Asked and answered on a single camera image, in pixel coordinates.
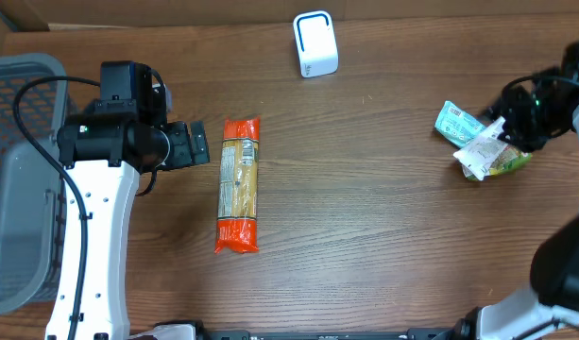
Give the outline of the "green juice carton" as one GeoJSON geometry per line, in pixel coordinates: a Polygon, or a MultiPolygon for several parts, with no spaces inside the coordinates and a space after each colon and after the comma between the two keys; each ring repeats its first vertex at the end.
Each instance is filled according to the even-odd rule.
{"type": "MultiPolygon", "coordinates": [[[[523,153],[515,147],[508,145],[497,160],[492,163],[484,179],[488,176],[498,176],[515,171],[525,165],[531,158],[532,155],[530,153],[523,153]]],[[[468,180],[480,181],[463,165],[462,170],[468,180]]]]}

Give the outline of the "white tube gold cap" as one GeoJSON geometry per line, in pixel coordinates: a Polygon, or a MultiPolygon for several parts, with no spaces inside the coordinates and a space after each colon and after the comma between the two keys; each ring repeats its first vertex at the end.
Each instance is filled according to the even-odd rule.
{"type": "Polygon", "coordinates": [[[492,163],[506,149],[507,143],[498,139],[505,120],[498,118],[453,156],[478,180],[483,180],[492,163]]]}

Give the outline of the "teal snack packet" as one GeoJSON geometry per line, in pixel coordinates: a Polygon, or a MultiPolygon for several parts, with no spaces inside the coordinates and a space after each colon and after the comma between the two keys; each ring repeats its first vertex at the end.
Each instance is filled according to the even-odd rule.
{"type": "Polygon", "coordinates": [[[451,101],[446,101],[434,128],[453,145],[463,148],[485,129],[485,125],[451,101]]]}

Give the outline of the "orange spaghetti packet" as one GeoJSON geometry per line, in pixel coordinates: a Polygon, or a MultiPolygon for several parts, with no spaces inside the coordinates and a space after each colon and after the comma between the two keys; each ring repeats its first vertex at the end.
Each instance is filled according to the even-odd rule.
{"type": "Polygon", "coordinates": [[[215,252],[257,252],[260,119],[226,120],[223,131],[215,252]]]}

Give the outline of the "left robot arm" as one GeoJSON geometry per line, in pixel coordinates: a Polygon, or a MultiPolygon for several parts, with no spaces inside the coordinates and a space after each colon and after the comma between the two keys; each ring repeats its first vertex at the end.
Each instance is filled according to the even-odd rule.
{"type": "Polygon", "coordinates": [[[48,339],[127,339],[128,225],[140,176],[208,162],[202,122],[124,113],[70,117],[59,130],[66,227],[48,339]]]}

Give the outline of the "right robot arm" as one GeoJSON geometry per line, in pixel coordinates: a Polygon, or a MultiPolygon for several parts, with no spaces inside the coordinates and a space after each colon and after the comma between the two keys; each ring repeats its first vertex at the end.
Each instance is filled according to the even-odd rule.
{"type": "MultiPolygon", "coordinates": [[[[579,42],[560,65],[507,83],[485,115],[491,138],[524,153],[568,131],[579,140],[579,42]]],[[[540,339],[565,327],[579,331],[579,214],[537,249],[525,287],[473,309],[438,338],[540,339]]]]}

